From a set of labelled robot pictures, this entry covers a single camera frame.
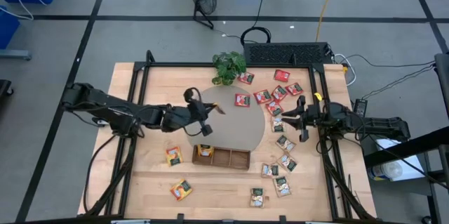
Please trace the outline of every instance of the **red packet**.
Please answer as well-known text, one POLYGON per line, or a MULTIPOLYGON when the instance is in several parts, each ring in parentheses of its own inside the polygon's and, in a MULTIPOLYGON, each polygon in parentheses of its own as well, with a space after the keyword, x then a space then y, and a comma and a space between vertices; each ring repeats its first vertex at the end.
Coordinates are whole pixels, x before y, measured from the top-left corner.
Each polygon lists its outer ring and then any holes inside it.
POLYGON ((272 101, 272 96, 269 94, 268 90, 258 91, 257 93, 253 94, 258 104, 272 101))
POLYGON ((274 72, 274 79, 279 81, 288 81, 288 77, 290 76, 289 72, 285 72, 283 70, 276 70, 274 72))
POLYGON ((239 94, 236 93, 236 100, 234 102, 236 106, 250 107, 250 96, 249 94, 239 94))
POLYGON ((304 92, 298 83, 289 85, 286 87, 286 89, 291 95, 298 95, 304 92))
POLYGON ((282 107, 276 101, 266 104, 265 107, 272 116, 280 115, 283 112, 282 107))
POLYGON ((250 72, 244 72, 237 77, 237 80, 245 84, 251 84, 254 80, 254 74, 251 74, 250 72))
POLYGON ((284 87, 277 86, 274 89, 272 96, 273 96, 274 100, 279 103, 279 102, 281 102, 281 100, 283 100, 287 96, 287 94, 288 94, 287 90, 284 87))

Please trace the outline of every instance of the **snack packet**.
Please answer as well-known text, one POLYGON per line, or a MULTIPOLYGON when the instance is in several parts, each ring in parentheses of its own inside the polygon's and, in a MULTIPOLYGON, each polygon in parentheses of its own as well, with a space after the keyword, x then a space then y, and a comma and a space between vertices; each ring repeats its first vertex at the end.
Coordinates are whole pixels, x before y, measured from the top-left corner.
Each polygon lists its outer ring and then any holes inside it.
POLYGON ((181 149, 179 147, 174 147, 166 150, 166 158, 169 166, 182 163, 181 149))
POLYGON ((291 95, 298 95, 304 92, 298 83, 289 85, 286 87, 286 89, 291 95))
POLYGON ((295 143, 290 142, 284 135, 279 137, 276 141, 276 145, 278 145, 285 152, 290 152, 296 146, 295 143))
POLYGON ((281 158, 279 158, 278 164, 288 172, 292 172, 297 166, 296 160, 294 160, 289 154, 284 154, 281 158))
POLYGON ((254 80, 254 74, 251 74, 250 72, 244 72, 237 77, 237 80, 245 84, 251 84, 254 80))
POLYGON ((273 96, 274 100, 279 103, 279 102, 281 102, 281 100, 283 100, 287 96, 287 94, 288 94, 287 90, 284 87, 277 86, 274 89, 272 96, 273 96))
POLYGON ((212 157, 213 147, 210 145, 198 144, 198 156, 200 157, 212 157))
POLYGON ((273 178, 279 175, 279 167, 276 164, 262 164, 262 177, 273 178))
POLYGON ((280 104, 278 104, 276 101, 270 102, 265 105, 268 112, 274 117, 277 115, 280 115, 283 112, 283 109, 280 104))
POLYGON ((272 101, 272 97, 269 94, 268 90, 258 91, 257 93, 253 94, 258 104, 272 101))
POLYGON ((234 105, 242 107, 250 107, 250 96, 246 94, 237 93, 234 105))
POLYGON ((175 195, 176 200, 180 201, 187 197, 193 189, 186 180, 182 179, 179 183, 172 186, 170 191, 175 195))
POLYGON ((283 133, 286 131, 286 123, 281 118, 272 117, 272 131, 275 133, 283 133))
POLYGON ((292 192, 290 191, 290 186, 287 183, 286 177, 273 178, 273 182, 278 197, 283 197, 292 194, 292 192))
POLYGON ((251 189, 251 201, 252 207, 264 207, 264 190, 262 188, 251 189))
POLYGON ((289 72, 285 72, 283 70, 276 70, 274 72, 274 79, 279 81, 288 81, 288 77, 290 76, 289 72))

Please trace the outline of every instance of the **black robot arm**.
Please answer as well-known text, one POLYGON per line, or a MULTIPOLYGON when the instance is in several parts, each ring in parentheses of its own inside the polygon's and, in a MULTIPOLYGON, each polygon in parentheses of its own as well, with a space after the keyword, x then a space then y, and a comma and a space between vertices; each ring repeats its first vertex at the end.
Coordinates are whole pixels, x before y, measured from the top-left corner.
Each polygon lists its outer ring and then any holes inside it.
POLYGON ((196 88, 189 88, 184 93, 186 107, 167 105, 136 105, 135 103, 108 95, 93 88, 90 84, 73 84, 67 88, 62 97, 62 106, 67 112, 88 112, 101 118, 111 126, 113 134, 131 137, 137 134, 140 125, 163 132, 183 129, 194 122, 199 122, 204 136, 212 133, 212 128, 205 124, 208 114, 214 108, 223 113, 215 103, 202 103, 196 88), (199 99, 193 99, 195 90, 199 99))
POLYGON ((330 139, 339 140, 346 133, 362 133, 386 136, 390 139, 407 141, 410 138, 407 122, 399 117, 390 119, 360 117, 348 107, 335 102, 329 102, 320 110, 319 104, 308 105, 305 97, 301 95, 294 110, 284 112, 287 117, 300 116, 297 119, 282 118, 282 120, 297 130, 301 130, 300 142, 309 138, 307 126, 321 127, 327 130, 330 139))

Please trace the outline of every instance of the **concrete floor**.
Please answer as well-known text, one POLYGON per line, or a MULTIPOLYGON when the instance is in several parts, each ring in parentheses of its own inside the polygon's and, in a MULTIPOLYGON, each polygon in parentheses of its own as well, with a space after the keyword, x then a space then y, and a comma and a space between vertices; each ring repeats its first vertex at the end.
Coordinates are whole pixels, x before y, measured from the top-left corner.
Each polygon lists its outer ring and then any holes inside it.
MULTIPOLYGON (((259 2, 217 0, 213 15, 224 16, 223 20, 226 16, 255 16, 259 2)), ((264 0, 261 16, 317 17, 323 2, 264 0)), ((436 20, 440 22, 437 27, 449 39, 449 24, 442 23, 449 18, 447 0, 426 2, 433 17, 445 18, 436 20)), ((0 4, 23 13, 20 6, 2 0, 0 4)), ((14 221, 17 216, 77 52, 83 57, 76 81, 103 90, 108 89, 114 63, 144 60, 147 49, 157 61, 185 62, 208 62, 221 51, 243 52, 238 39, 222 37, 182 17, 192 14, 192 0, 102 0, 99 16, 172 16, 172 21, 96 20, 91 33, 87 33, 90 37, 85 50, 80 50, 94 4, 95 0, 55 0, 49 6, 29 6, 38 20, 21 21, 9 48, 28 49, 33 59, 0 62, 0 79, 10 79, 15 88, 15 95, 1 109, 0 223, 14 221)), ((321 27, 320 41, 327 41, 335 53, 358 53, 373 63, 400 65, 428 62, 442 49, 419 0, 330 0, 325 16, 345 18, 324 22, 321 27)), ((317 22, 289 20, 259 21, 259 25, 270 29, 272 42, 314 40, 317 22)), ((223 32, 240 35, 252 23, 227 20, 215 25, 223 32)), ((259 34, 249 34, 247 39, 264 41, 259 34)), ((419 69, 374 68, 359 58, 352 58, 351 63, 357 71, 357 81, 349 87, 352 100, 419 69)), ((412 137, 448 125, 433 71, 370 98, 367 116, 400 116, 409 123, 412 137)), ((76 215, 95 137, 95 128, 70 114, 63 115, 27 220, 76 215)), ((372 183, 380 218, 420 223, 420 217, 429 214, 426 197, 392 188, 372 183)))

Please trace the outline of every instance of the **white container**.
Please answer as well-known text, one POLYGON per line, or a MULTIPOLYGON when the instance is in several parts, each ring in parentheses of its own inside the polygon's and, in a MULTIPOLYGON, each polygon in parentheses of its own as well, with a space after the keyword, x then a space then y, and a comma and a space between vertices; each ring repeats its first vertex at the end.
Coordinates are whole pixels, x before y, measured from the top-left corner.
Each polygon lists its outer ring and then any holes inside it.
POLYGON ((373 180, 389 180, 402 176, 402 166, 397 162, 380 164, 366 170, 373 180))

